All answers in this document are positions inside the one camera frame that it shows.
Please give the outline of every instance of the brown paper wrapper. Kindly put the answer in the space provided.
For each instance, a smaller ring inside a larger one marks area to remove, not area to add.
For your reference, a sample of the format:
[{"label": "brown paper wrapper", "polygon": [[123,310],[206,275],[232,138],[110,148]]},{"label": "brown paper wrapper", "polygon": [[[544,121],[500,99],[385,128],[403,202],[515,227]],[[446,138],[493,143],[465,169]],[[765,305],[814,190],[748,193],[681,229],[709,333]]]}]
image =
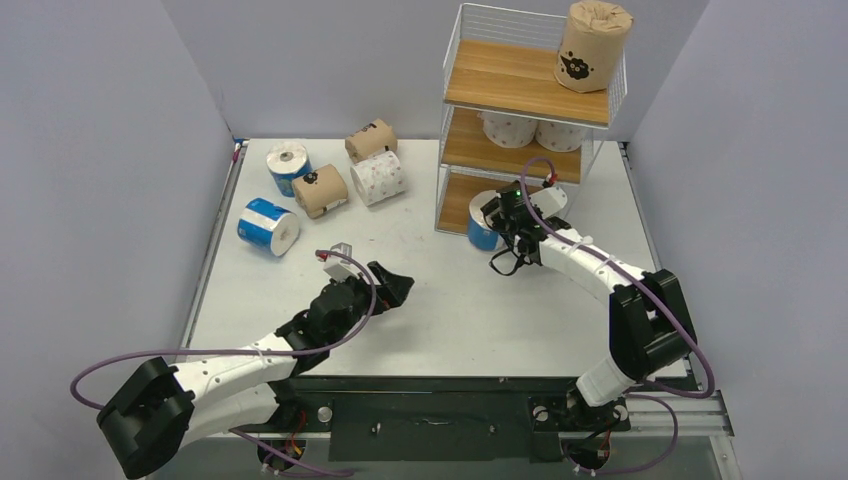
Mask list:
[{"label": "brown paper wrapper", "polygon": [[333,165],[326,165],[292,181],[294,198],[309,218],[318,218],[347,201],[347,185]]},{"label": "brown paper wrapper", "polygon": [[397,152],[397,137],[392,127],[378,118],[347,137],[345,150],[353,163],[359,163],[375,153]]},{"label": "brown paper wrapper", "polygon": [[618,5],[572,4],[554,69],[557,81],[580,93],[607,88],[632,26],[633,17]]}]

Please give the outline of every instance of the white wall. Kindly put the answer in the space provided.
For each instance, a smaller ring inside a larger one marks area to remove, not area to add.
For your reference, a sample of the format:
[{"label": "white wall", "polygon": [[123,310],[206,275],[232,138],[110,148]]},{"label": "white wall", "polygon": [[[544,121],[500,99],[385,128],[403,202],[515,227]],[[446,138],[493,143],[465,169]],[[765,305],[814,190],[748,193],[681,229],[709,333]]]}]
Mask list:
[{"label": "white wall", "polygon": [[848,470],[846,18],[712,0],[630,146],[746,479]]},{"label": "white wall", "polygon": [[232,142],[156,0],[0,2],[0,65],[0,478],[118,478],[68,383],[177,343]]},{"label": "white wall", "polygon": [[[163,0],[230,128],[338,137],[380,116],[436,137],[442,59],[460,0]],[[571,1],[487,0],[566,15]],[[611,135],[629,139],[707,0],[620,0],[636,18],[630,94]]]}]

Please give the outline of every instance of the shelf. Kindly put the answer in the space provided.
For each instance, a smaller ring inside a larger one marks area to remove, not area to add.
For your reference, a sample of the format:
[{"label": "shelf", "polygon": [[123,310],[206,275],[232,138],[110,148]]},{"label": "shelf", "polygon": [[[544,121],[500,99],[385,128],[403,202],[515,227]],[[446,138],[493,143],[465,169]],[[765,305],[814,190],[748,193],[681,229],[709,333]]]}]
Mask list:
[{"label": "shelf", "polygon": [[[437,228],[462,235],[465,235],[468,228],[468,204],[471,199],[482,191],[497,190],[510,183],[460,173],[449,173],[447,182]],[[538,190],[539,187],[528,186],[531,193]]]},{"label": "shelf", "polygon": [[607,128],[607,91],[573,92],[556,81],[557,52],[462,39],[445,102]]},{"label": "shelf", "polygon": [[[477,111],[455,108],[445,142],[442,162],[450,165],[490,170],[518,175],[527,160],[547,157],[554,162],[559,180],[580,183],[580,149],[573,152],[552,152],[533,140],[521,148],[502,148],[483,133],[483,120]],[[544,178],[548,166],[537,163],[530,167],[529,174]]]}]

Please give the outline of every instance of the white table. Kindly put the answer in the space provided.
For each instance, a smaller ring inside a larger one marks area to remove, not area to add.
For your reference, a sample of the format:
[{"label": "white table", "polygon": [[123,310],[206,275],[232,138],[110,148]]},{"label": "white table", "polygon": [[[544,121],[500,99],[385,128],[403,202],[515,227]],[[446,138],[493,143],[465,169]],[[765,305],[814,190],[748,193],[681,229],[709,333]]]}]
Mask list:
[{"label": "white table", "polygon": [[[298,140],[314,168],[334,164],[350,191],[346,205],[316,220],[283,197],[268,173],[265,155],[277,141],[254,139],[247,148],[192,348],[245,345],[308,308],[329,278],[314,250],[343,241],[362,263],[377,260],[415,278],[415,286],[403,307],[374,317],[308,374],[565,377],[607,354],[607,306],[577,284],[538,266],[500,277],[488,266],[490,254],[465,237],[434,231],[438,141],[401,141],[409,190],[367,208],[352,188],[343,140]],[[621,260],[651,267],[624,168],[614,143],[603,148],[567,220]],[[300,238],[280,259],[236,234],[239,214],[255,197],[300,217]],[[682,362],[660,373],[685,375]]]}]

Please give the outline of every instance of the wrapped toilet paper roll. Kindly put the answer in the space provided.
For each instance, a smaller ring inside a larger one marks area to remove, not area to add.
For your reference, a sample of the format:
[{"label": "wrapped toilet paper roll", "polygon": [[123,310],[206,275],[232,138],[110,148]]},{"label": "wrapped toilet paper roll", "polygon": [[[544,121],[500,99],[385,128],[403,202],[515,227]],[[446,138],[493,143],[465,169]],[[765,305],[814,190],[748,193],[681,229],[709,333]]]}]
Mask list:
[{"label": "wrapped toilet paper roll", "polygon": [[397,137],[392,127],[378,118],[347,137],[345,150],[353,163],[359,163],[375,154],[396,152]]},{"label": "wrapped toilet paper roll", "polygon": [[607,88],[624,51],[633,17],[612,3],[584,0],[571,5],[554,76],[575,92]]},{"label": "wrapped toilet paper roll", "polygon": [[297,204],[306,210],[309,218],[318,218],[347,201],[347,185],[333,165],[295,179],[292,187]]},{"label": "wrapped toilet paper roll", "polygon": [[265,162],[268,164],[268,171],[274,177],[277,188],[286,197],[294,196],[292,181],[312,171],[306,147],[297,142],[281,142],[274,145],[271,150],[268,150]]},{"label": "wrapped toilet paper roll", "polygon": [[383,152],[351,166],[350,178],[365,206],[406,190],[403,169],[394,152]]},{"label": "wrapped toilet paper roll", "polygon": [[536,141],[554,152],[571,152],[580,148],[585,134],[583,127],[542,120],[536,128]]},{"label": "wrapped toilet paper roll", "polygon": [[507,115],[505,113],[480,112],[483,132],[489,140],[504,148],[521,148],[533,141],[538,120]]},{"label": "wrapped toilet paper roll", "polygon": [[251,200],[239,217],[239,237],[276,257],[286,253],[299,234],[297,215],[264,198]]},{"label": "wrapped toilet paper roll", "polygon": [[468,241],[472,245],[486,252],[493,252],[501,249],[504,246],[504,241],[500,235],[493,232],[492,229],[486,226],[486,221],[483,218],[483,212],[480,211],[483,205],[489,203],[495,198],[497,193],[494,190],[486,190],[480,192],[471,199],[468,204]]}]

